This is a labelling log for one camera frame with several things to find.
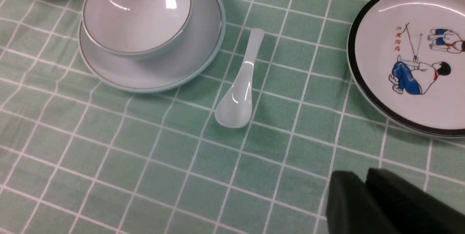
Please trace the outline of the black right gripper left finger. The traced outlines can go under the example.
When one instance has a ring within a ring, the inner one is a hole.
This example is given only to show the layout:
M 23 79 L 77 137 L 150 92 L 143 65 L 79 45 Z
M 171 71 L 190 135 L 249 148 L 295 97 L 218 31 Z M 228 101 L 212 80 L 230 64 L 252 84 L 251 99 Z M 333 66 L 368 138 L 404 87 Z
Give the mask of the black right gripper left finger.
M 334 171 L 326 209 L 330 234 L 398 234 L 365 183 L 353 172 Z

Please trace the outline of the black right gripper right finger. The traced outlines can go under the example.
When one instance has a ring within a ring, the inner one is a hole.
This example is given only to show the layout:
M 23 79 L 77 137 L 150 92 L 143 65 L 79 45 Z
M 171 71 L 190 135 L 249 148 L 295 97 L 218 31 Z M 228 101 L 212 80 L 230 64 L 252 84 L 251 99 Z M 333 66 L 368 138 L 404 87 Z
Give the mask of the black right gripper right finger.
M 401 234 L 463 234 L 464 214 L 382 168 L 370 168 L 365 185 Z

